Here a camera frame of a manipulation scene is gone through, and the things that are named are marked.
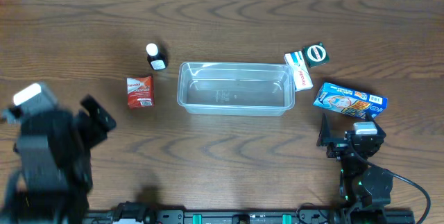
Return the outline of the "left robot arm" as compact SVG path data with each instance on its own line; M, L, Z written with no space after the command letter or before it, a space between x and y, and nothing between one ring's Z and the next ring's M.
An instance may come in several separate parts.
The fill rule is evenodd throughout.
M82 223L93 187L91 150L117 126L90 95L74 114L55 103L12 106L2 119L20 125L13 150L22 166L8 180L2 223Z

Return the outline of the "white Panadol box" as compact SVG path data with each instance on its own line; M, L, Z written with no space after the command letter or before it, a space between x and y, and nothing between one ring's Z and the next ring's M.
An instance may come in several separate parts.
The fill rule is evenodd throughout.
M313 82L308 72L302 51L284 54L285 62L292 68L295 90L297 92L313 87Z

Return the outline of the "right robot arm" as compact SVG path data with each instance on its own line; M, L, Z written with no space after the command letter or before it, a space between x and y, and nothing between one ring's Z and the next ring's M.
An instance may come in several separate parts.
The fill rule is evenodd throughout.
M343 137L334 137L324 114L316 145L341 163L339 195L342 207L329 211L328 223L388 223L385 206L391 203L393 176L368 161L384 143L386 133L370 114Z

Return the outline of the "blue Cool Fever box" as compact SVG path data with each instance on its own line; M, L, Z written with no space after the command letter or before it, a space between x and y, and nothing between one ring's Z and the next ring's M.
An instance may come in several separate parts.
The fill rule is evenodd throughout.
M388 106L388 99L332 83L324 83L313 105L350 117L365 119L367 114L375 118L382 113Z

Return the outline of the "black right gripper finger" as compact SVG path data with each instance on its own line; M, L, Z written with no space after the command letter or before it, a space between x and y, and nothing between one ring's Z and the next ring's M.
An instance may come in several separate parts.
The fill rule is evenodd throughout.
M331 132L327 120L327 115L323 113L321 121L321 130L318 135L316 145L318 147L328 146L331 143Z
M380 126L376 123L375 118L370 112L367 112L364 119L365 130L380 130Z

